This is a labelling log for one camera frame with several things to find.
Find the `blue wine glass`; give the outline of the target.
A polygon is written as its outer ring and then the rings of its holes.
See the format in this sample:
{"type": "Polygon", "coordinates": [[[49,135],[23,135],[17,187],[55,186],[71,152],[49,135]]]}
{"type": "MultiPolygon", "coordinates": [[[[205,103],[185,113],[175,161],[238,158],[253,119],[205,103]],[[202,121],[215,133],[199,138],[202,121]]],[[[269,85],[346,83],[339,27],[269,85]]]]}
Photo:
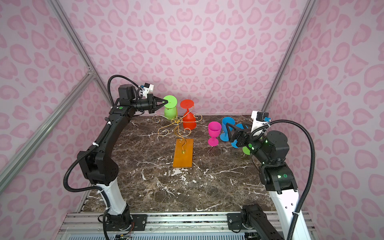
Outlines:
{"type": "MultiPolygon", "coordinates": [[[[240,129],[248,129],[249,128],[249,124],[247,123],[241,123],[241,124],[236,124],[236,127],[240,128],[240,129]]],[[[235,136],[235,139],[234,141],[231,143],[231,145],[238,149],[239,147],[237,146],[237,142],[238,142],[238,137],[240,136],[241,134],[240,133],[237,133],[236,136],[235,136]]]]}
{"type": "Polygon", "coordinates": [[[223,132],[220,135],[220,139],[223,142],[228,142],[229,141],[229,135],[228,135],[229,130],[227,128],[227,124],[234,125],[235,124],[235,120],[233,118],[231,118],[231,117],[223,118],[223,120],[222,120],[222,130],[223,130],[223,132]]]}

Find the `red wine glass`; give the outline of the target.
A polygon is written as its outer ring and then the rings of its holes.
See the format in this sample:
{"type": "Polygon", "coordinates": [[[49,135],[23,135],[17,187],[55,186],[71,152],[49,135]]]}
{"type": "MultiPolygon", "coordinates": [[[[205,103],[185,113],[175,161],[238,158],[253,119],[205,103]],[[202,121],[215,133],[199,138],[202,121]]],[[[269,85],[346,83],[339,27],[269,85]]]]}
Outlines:
{"type": "Polygon", "coordinates": [[[192,113],[195,103],[193,100],[183,100],[180,103],[182,109],[185,109],[186,112],[182,117],[184,129],[194,130],[197,127],[196,117],[192,113]]]}

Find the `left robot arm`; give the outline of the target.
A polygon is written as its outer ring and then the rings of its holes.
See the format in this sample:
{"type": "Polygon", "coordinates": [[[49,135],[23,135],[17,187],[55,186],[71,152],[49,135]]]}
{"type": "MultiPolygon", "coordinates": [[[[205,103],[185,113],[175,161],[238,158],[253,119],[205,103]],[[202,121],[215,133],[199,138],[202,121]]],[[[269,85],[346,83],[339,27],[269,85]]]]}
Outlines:
{"type": "Polygon", "coordinates": [[[119,86],[119,98],[106,118],[104,129],[87,151],[78,153],[85,178],[103,196],[107,206],[106,223],[121,229],[127,229],[132,218],[117,183],[119,166],[112,160],[112,151],[136,112],[153,114],[168,104],[167,100],[155,97],[151,89],[150,84],[119,86]]]}

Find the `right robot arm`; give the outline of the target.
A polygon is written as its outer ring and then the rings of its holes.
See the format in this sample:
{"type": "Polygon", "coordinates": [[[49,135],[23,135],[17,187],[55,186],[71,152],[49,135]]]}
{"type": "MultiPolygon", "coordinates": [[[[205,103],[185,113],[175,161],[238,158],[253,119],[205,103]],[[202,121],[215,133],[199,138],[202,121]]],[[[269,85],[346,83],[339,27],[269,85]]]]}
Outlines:
{"type": "Polygon", "coordinates": [[[283,236],[280,236],[267,219],[266,214],[258,205],[243,206],[241,227],[254,229],[261,240],[309,240],[311,238],[305,222],[302,207],[310,192],[315,167],[316,150],[314,141],[308,130],[301,124],[290,120],[275,120],[251,130],[239,128],[228,123],[226,125],[230,142],[236,142],[238,147],[245,147],[260,163],[259,178],[268,191],[278,212],[283,236]],[[311,163],[306,187],[298,192],[298,185],[293,171],[286,163],[290,150],[287,136],[279,131],[270,131],[266,135],[255,136],[270,126],[280,123],[298,127],[307,137],[311,151],[311,163]]]}

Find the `green wine glass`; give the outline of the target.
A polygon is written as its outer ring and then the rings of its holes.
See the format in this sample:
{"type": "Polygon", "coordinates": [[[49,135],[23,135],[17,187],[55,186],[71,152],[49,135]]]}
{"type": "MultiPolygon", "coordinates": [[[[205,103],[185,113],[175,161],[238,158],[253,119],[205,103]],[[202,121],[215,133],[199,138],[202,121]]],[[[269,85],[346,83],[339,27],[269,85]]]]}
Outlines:
{"type": "Polygon", "coordinates": [[[178,116],[177,104],[178,100],[175,96],[168,95],[164,97],[164,100],[167,100],[168,103],[165,105],[164,116],[168,120],[172,120],[178,116]]]}
{"type": "Polygon", "coordinates": [[[243,153],[244,153],[244,154],[246,154],[246,155],[248,155],[248,156],[251,155],[251,150],[250,150],[250,148],[249,148],[248,146],[244,146],[244,147],[242,148],[242,150],[243,150],[243,153]]]}

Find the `magenta wine glass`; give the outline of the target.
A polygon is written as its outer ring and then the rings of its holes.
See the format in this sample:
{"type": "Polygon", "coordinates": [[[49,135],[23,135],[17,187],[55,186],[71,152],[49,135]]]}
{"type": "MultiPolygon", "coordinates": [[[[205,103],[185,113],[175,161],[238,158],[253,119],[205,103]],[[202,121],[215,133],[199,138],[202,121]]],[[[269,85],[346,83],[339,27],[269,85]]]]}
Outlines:
{"type": "Polygon", "coordinates": [[[210,122],[208,125],[209,136],[208,144],[211,147],[215,147],[219,144],[218,136],[221,134],[221,124],[219,122],[210,122]]]}

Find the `blue front wine glass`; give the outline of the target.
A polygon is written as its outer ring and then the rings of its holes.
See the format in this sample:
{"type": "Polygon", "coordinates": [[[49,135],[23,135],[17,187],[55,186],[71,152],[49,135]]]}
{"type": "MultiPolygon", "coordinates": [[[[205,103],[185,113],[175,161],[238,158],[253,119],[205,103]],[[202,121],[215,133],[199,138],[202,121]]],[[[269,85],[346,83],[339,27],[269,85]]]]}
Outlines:
{"type": "MultiPolygon", "coordinates": [[[[240,128],[240,129],[248,129],[249,128],[249,124],[247,123],[241,123],[241,124],[236,124],[236,127],[240,128]]],[[[239,147],[237,146],[237,142],[238,142],[238,137],[240,136],[241,134],[240,133],[237,133],[236,136],[235,136],[235,139],[234,141],[231,143],[231,145],[238,149],[239,147]]]]}

